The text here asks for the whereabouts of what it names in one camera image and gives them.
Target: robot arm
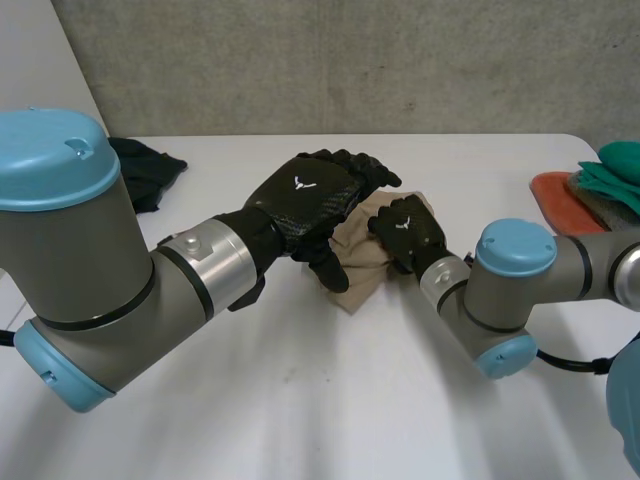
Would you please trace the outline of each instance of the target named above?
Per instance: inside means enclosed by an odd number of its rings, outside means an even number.
[[[525,330],[536,304],[608,299],[640,311],[640,230],[553,237],[537,224],[498,220],[485,228],[469,267],[446,250],[444,233],[417,197],[380,209],[369,228],[415,273],[429,303],[491,379],[512,375],[536,357]],[[611,424],[640,476],[637,339],[613,359],[606,397]]]
[[[61,110],[0,113],[0,266],[37,317],[18,352],[71,408],[113,397],[214,315],[255,302],[280,256],[333,291],[333,228],[400,179],[365,154],[299,154],[240,210],[148,252],[100,126]]]

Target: white wall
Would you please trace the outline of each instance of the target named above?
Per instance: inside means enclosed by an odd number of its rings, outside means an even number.
[[[0,110],[29,105],[103,123],[49,0],[0,0]]]

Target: black glove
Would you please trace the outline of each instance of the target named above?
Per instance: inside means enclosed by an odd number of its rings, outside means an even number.
[[[394,200],[369,219],[369,231],[394,257],[402,273],[415,273],[418,280],[436,260],[450,255],[447,240],[436,219],[417,195]]]
[[[258,187],[243,210],[216,218],[246,243],[244,219],[253,216],[251,224],[257,226],[260,241],[249,239],[255,246],[252,249],[248,244],[248,248],[259,276],[275,258],[291,256],[297,262],[308,262],[329,290],[345,292],[349,279],[329,246],[333,229],[375,190],[387,185],[399,187],[401,183],[377,159],[364,153],[301,153]],[[279,239],[277,249],[274,233]]]

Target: black cloth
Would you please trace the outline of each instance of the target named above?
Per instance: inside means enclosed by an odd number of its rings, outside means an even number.
[[[137,140],[109,138],[118,154],[122,178],[136,213],[155,212],[162,194],[188,165],[166,153],[158,153]]]

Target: light blue joint cap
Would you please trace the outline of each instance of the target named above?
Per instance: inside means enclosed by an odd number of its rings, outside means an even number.
[[[0,211],[40,212],[97,197],[120,162],[98,122],[70,110],[0,113]]]
[[[478,358],[475,365],[492,380],[508,377],[529,365],[538,346],[531,335],[520,335],[487,350]]]
[[[88,412],[115,393],[107,390],[65,358],[27,321],[13,342],[18,353],[71,409]]]
[[[548,269],[558,255],[555,239],[544,227],[519,218],[489,224],[476,245],[476,260],[503,277],[531,277]]]
[[[624,440],[624,455],[640,476],[640,341],[627,345],[616,357],[607,378],[609,421]]]

